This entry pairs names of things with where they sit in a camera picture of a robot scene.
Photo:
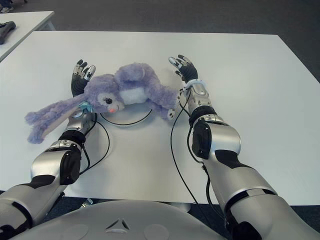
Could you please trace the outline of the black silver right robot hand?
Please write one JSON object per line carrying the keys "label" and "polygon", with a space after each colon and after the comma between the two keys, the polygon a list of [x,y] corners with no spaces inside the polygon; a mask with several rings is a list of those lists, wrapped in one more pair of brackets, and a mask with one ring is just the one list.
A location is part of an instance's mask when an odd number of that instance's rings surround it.
{"label": "black silver right robot hand", "polygon": [[175,73],[186,84],[191,80],[198,79],[198,71],[187,57],[179,54],[177,57],[170,56],[168,61],[177,69]]}

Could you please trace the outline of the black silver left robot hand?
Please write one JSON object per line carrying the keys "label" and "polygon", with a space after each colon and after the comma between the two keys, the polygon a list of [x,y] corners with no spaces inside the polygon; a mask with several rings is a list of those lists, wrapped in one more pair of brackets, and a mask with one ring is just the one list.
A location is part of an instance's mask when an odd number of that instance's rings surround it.
{"label": "black silver left robot hand", "polygon": [[94,65],[88,66],[88,63],[82,59],[76,63],[71,78],[71,93],[73,97],[84,93],[84,89],[95,71],[96,67]]}

